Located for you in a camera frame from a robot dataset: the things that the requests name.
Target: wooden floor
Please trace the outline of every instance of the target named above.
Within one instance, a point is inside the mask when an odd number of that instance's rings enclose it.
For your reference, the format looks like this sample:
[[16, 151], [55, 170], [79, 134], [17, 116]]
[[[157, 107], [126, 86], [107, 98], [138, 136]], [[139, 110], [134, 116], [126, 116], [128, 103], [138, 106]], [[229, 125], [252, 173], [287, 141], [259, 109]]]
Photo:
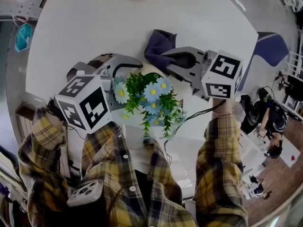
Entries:
[[269, 199], [252, 198], [244, 201], [249, 214], [249, 226], [259, 222], [283, 204], [303, 183], [303, 125], [289, 120], [285, 137], [301, 152], [297, 162], [289, 168], [281, 158], [270, 159], [259, 178], [264, 178], [265, 191], [272, 191]]

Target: table surface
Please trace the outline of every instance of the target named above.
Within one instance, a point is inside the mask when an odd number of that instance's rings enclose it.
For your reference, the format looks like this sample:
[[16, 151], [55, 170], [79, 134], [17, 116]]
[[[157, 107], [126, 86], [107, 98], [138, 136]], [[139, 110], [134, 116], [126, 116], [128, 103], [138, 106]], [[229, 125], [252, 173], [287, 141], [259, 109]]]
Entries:
[[[44, 99], [66, 85], [77, 62], [114, 52], [144, 61], [153, 29], [178, 34], [177, 47], [224, 50], [248, 66], [257, 32], [230, 0], [47, 0], [33, 36], [26, 91]], [[189, 84], [174, 80], [188, 115], [211, 107], [191, 95]], [[211, 114], [181, 127], [178, 135], [203, 140]]]

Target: teal bag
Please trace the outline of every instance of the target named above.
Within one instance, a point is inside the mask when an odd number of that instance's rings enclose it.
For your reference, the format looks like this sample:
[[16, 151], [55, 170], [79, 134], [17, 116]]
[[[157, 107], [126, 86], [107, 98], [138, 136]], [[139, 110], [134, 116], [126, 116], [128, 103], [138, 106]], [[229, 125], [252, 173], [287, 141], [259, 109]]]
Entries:
[[29, 48], [32, 37], [32, 27], [29, 24], [23, 24], [19, 27], [15, 38], [15, 50], [21, 52]]

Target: blue chair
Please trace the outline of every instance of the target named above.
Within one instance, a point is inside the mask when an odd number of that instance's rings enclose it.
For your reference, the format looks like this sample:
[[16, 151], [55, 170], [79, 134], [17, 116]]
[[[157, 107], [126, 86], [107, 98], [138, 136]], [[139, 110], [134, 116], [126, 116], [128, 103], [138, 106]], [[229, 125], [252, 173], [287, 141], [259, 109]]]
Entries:
[[244, 87], [248, 72], [250, 70], [252, 58], [255, 55], [262, 57], [270, 66], [276, 67], [289, 54], [287, 45], [281, 35], [271, 32], [258, 32], [258, 34], [259, 37], [255, 50], [252, 54], [247, 70], [242, 77], [238, 92], [242, 91]]

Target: flower bouquet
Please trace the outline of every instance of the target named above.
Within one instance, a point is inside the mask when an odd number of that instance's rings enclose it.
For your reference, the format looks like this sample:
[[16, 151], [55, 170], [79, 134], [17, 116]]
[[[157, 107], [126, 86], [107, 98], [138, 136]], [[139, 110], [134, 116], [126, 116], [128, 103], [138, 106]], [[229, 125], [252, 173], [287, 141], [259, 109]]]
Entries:
[[126, 104], [125, 120], [134, 115], [134, 110], [142, 111], [144, 137], [149, 137], [152, 126], [162, 126], [164, 137], [169, 138], [172, 125], [180, 125], [185, 119], [171, 82], [156, 73], [116, 77], [113, 92], [117, 102]]

